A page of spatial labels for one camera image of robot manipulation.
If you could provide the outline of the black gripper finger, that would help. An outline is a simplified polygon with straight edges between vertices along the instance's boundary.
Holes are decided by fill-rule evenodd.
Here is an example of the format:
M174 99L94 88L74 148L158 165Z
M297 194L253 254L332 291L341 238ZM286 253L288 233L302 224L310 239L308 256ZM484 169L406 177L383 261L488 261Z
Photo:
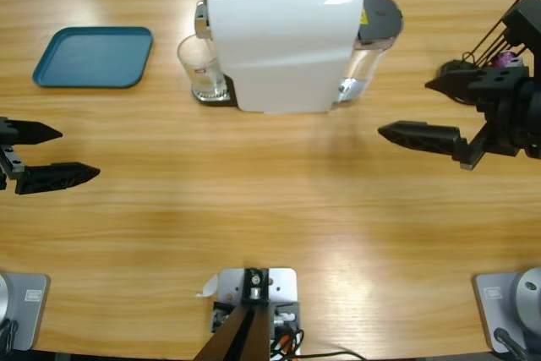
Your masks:
M455 70L430 80L425 87L461 101L492 101L510 95L528 79L528 67Z
M378 128L378 133L393 144L450 156L462 169L474 169L486 153L486 137L480 134L470 143L460 129L424 122L396 121Z
M8 145L37 145L62 136L61 132L44 123L7 120Z
M90 181L101 170L80 162L26 167L17 179L16 194L37 194L68 189Z

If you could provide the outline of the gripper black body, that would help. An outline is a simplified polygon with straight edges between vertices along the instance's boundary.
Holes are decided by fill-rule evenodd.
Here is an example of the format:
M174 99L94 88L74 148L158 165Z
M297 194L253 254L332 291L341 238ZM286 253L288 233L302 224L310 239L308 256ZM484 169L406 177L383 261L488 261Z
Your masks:
M19 180L25 164L14 151L19 142L19 131L8 118L1 118L1 190L7 188L8 180Z
M540 157L540 81L519 79L511 90L485 97L477 106L485 125L483 150L516 156L523 150L529 158Z

